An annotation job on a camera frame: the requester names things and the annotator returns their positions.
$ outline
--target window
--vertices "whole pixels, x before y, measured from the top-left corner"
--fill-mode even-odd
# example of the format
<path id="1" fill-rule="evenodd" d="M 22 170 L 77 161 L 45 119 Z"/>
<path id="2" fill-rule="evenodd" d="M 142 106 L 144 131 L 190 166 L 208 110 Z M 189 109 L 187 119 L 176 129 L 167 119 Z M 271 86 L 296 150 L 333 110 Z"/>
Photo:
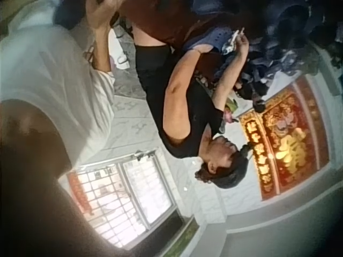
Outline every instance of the window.
<path id="1" fill-rule="evenodd" d="M 154 154 L 88 165 L 77 174 L 91 206 L 85 218 L 117 247 L 139 243 L 176 209 Z"/>

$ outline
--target floor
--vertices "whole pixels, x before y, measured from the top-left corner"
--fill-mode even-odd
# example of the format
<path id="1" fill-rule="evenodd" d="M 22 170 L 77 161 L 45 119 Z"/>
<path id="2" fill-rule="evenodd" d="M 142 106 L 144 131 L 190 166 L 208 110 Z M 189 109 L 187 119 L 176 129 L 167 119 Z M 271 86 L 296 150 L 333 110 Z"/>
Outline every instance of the floor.
<path id="1" fill-rule="evenodd" d="M 116 78 L 115 94 L 136 99 L 145 99 L 145 92 L 142 90 L 136 72 L 135 45 L 133 39 L 119 26 L 115 27 L 116 35 L 120 44 L 129 59 L 130 68 L 127 70 L 115 70 Z"/>

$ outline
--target person's arm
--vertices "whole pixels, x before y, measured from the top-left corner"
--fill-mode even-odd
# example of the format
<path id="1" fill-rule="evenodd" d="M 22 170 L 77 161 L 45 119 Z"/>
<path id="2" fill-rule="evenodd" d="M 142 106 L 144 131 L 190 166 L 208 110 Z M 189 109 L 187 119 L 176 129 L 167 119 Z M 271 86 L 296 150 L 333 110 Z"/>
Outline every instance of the person's arm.
<path id="1" fill-rule="evenodd" d="M 96 70 L 110 72 L 111 65 L 108 50 L 108 31 L 96 31 L 94 36 L 95 42 L 92 66 Z"/>
<path id="2" fill-rule="evenodd" d="M 227 97 L 237 82 L 249 51 L 249 41 L 244 35 L 237 37 L 236 44 L 237 55 L 224 71 L 212 96 L 214 106 L 222 111 L 224 111 Z"/>
<path id="3" fill-rule="evenodd" d="M 210 45 L 201 44 L 187 51 L 170 76 L 165 95 L 163 130 L 175 142 L 185 139 L 191 131 L 187 89 L 201 54 L 211 51 L 212 48 Z"/>
<path id="4" fill-rule="evenodd" d="M 125 0 L 86 0 L 86 16 L 94 33 L 94 51 L 92 66 L 94 69 L 110 72 L 108 33 L 110 21 Z"/>

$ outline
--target white shirt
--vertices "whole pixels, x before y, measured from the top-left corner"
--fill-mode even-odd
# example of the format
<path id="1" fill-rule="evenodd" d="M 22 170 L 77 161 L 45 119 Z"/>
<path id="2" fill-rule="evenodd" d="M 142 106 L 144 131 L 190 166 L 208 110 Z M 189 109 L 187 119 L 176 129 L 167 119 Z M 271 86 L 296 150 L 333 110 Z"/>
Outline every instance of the white shirt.
<path id="1" fill-rule="evenodd" d="M 114 78 L 90 66 L 67 30 L 23 28 L 0 48 L 1 101 L 22 100 L 43 111 L 58 129 L 73 167 L 104 147 L 114 116 Z"/>

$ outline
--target black t-shirt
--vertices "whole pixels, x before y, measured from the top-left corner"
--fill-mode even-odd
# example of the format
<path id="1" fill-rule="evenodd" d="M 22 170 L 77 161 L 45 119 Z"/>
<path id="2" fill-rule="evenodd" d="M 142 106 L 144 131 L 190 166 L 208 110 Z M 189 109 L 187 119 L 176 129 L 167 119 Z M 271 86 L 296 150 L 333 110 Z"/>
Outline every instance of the black t-shirt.
<path id="1" fill-rule="evenodd" d="M 190 134 L 181 144 L 170 143 L 163 130 L 163 109 L 166 88 L 177 60 L 178 58 L 174 58 L 169 48 L 165 46 L 153 48 L 136 46 L 136 70 L 163 144 L 176 158 L 195 157 L 198 156 L 206 125 L 210 125 L 213 137 L 219 132 L 223 112 L 214 107 L 208 93 L 193 78 L 186 95 Z"/>
<path id="2" fill-rule="evenodd" d="M 193 79 L 186 95 L 191 131 L 181 144 L 174 146 L 170 143 L 163 130 L 163 108 L 166 87 L 167 84 L 164 87 L 161 85 L 153 86 L 147 91 L 147 103 L 157 125 L 162 142 L 167 150 L 176 158 L 198 156 L 200 142 L 206 125 L 210 125 L 213 137 L 219 132 L 223 112 L 214 107 L 205 89 Z"/>

